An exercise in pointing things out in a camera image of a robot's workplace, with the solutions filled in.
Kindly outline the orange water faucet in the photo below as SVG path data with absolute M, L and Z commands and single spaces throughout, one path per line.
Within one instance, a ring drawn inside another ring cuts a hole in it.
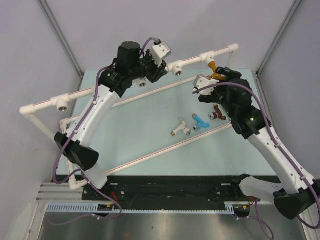
M 225 81 L 226 77 L 222 76 L 221 74 L 217 73 L 217 66 L 216 66 L 216 62 L 212 61 L 208 64 L 208 67 L 213 71 L 213 74 L 211 76 L 209 76 L 210 79 L 212 80 L 219 80 L 219 81 Z

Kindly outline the white PVC pipe frame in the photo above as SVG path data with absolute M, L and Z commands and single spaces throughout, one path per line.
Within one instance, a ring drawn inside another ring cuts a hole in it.
M 195 64 L 195 63 L 205 63 L 208 66 L 208 64 L 210 62 L 215 61 L 216 57 L 224 55 L 224 54 L 229 54 L 227 65 L 230 66 L 232 64 L 234 58 L 235 58 L 235 55 L 236 55 L 238 49 L 239 49 L 239 45 L 238 44 L 236 44 L 236 43 L 235 44 L 231 44 L 231 45 L 229 45 L 229 46 L 227 46 L 225 48 L 222 48 L 222 49 L 219 49 L 219 50 L 216 50 L 216 51 L 212 51 L 211 50 L 211 51 L 208 51 L 208 52 L 205 52 L 205 53 L 201 53 L 198 56 L 191 57 L 191 58 L 188 58 L 188 59 L 185 59 L 185 60 L 177 60 L 177 61 L 174 61 L 172 63 L 167 63 L 167 66 L 166 66 L 165 69 L 167 70 L 167 73 L 173 73 L 173 75 L 175 77 L 179 77 L 183 73 L 183 67 L 188 66 L 188 65 L 192 65 L 192 64 Z M 146 81 L 148 81 L 146 78 L 139 79 L 139 80 L 135 80 L 133 82 L 133 84 L 136 83 L 137 85 L 139 85 L 141 87 L 146 83 Z M 94 87 L 88 88 L 88 89 L 83 90 L 83 91 L 77 91 L 77 92 L 73 92 L 73 93 L 66 93 L 66 94 L 55 96 L 55 97 L 51 98 L 50 100 L 43 101 L 43 102 L 40 102 L 40 103 L 37 103 L 37 104 L 29 104 L 29 105 L 22 106 L 19 109 L 19 112 L 26 119 L 30 120 L 47 137 L 49 137 L 53 142 L 55 142 L 54 137 L 55 137 L 56 133 L 53 133 L 51 130 L 49 130 L 48 127 L 46 125 L 44 125 L 36 117 L 36 112 L 38 112 L 38 111 L 40 111 L 42 109 L 49 108 L 49 107 L 56 107 L 59 111 L 64 111 L 64 110 L 67 109 L 68 103 L 73 101 L 73 100 L 78 100 L 78 99 L 86 97 L 88 95 L 92 95 L 92 98 L 93 98 L 93 94 L 95 92 L 95 86 L 96 86 L 96 84 L 94 85 Z M 60 159 L 61 158 L 57 157 L 57 160 L 55 161 L 54 168 L 53 168 L 55 171 L 58 169 L 58 165 L 59 165 Z M 69 183 L 73 183 L 73 179 L 72 179 L 73 175 L 76 172 L 79 172 L 78 169 L 79 168 L 77 168 L 77 170 L 73 170 L 68 175 L 68 177 L 66 178 L 66 180 L 69 181 Z

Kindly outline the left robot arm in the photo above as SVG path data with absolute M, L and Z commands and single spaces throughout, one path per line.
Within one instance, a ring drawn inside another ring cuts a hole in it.
M 150 49 L 133 41 L 123 42 L 111 65 L 100 69 L 96 76 L 93 97 L 74 126 L 67 133 L 56 133 L 54 141 L 59 147 L 58 158 L 65 156 L 78 166 L 78 171 L 91 184 L 93 194 L 100 200 L 110 196 L 107 176 L 98 164 L 99 153 L 90 145 L 108 111 L 120 100 L 136 80 L 157 82 L 166 75 L 164 59 L 171 49 L 159 39 Z

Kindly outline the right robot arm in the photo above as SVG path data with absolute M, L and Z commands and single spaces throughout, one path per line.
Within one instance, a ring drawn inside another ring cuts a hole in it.
M 234 180 L 231 196 L 242 201 L 255 197 L 272 203 L 287 219 L 298 218 L 312 205 L 320 205 L 320 181 L 306 171 L 280 140 L 267 118 L 259 98 L 253 93 L 242 74 L 227 67 L 218 67 L 222 79 L 196 76 L 193 93 L 202 103 L 221 105 L 234 131 L 253 145 L 276 173 L 276 184 L 243 174 Z

